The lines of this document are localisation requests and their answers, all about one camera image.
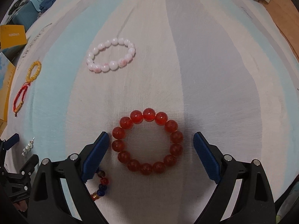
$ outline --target orange bead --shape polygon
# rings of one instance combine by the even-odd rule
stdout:
[[[131,159],[127,163],[127,168],[132,172],[137,172],[140,169],[140,163],[136,159]]]
[[[150,175],[152,173],[152,166],[149,163],[144,163],[140,167],[140,172],[143,175]]]
[[[155,116],[156,116],[156,112],[151,109],[151,108],[147,108],[143,111],[143,118],[146,120],[146,121],[153,121],[155,119]]]
[[[118,160],[121,163],[127,163],[128,161],[130,161],[131,159],[131,155],[128,151],[121,151],[118,155],[117,155]]]
[[[170,153],[174,156],[180,156],[183,153],[183,147],[180,144],[172,144],[170,146]]]
[[[135,124],[140,124],[143,121],[143,115],[139,110],[132,111],[130,117]]]
[[[117,140],[123,139],[126,136],[126,132],[123,128],[120,127],[115,127],[112,130],[112,135],[114,138],[116,138]]]
[[[128,129],[131,129],[133,127],[133,121],[131,120],[130,117],[122,117],[121,120],[119,121],[119,125],[125,129],[125,130],[128,130]]]
[[[167,114],[165,114],[164,112],[157,113],[155,117],[155,121],[158,125],[165,125],[167,119]]]
[[[181,143],[184,139],[182,132],[176,131],[170,134],[170,140],[172,143]]]
[[[163,173],[166,169],[165,164],[161,161],[155,162],[152,168],[155,173]]]
[[[121,152],[125,149],[125,143],[122,140],[115,140],[111,144],[112,149],[116,152]]]
[[[164,129],[169,133],[175,132],[178,129],[178,124],[171,119],[165,123]]]
[[[176,164],[176,157],[173,155],[167,155],[164,157],[163,162],[167,167],[172,167]]]

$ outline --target wooden surface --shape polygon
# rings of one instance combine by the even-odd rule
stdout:
[[[261,0],[299,61],[299,12],[291,0]]]

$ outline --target cardboard box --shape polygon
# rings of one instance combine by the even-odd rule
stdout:
[[[7,126],[9,94],[15,71],[14,65],[0,53],[0,136]]]
[[[23,25],[0,26],[0,52],[12,60],[27,44],[26,33]]]

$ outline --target blue cloth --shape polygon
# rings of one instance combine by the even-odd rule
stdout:
[[[39,6],[40,12],[44,13],[45,11],[47,11],[55,1],[56,0],[44,0]]]
[[[35,9],[40,12],[40,4],[42,3],[43,0],[30,0],[33,4],[33,6],[35,7]]]

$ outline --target blue bead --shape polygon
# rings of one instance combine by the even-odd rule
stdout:
[[[97,191],[97,195],[98,195],[98,196],[104,196],[104,195],[105,195],[105,192],[102,191],[102,190],[98,190],[98,191]]]
[[[99,190],[106,191],[107,190],[107,185],[99,184]]]

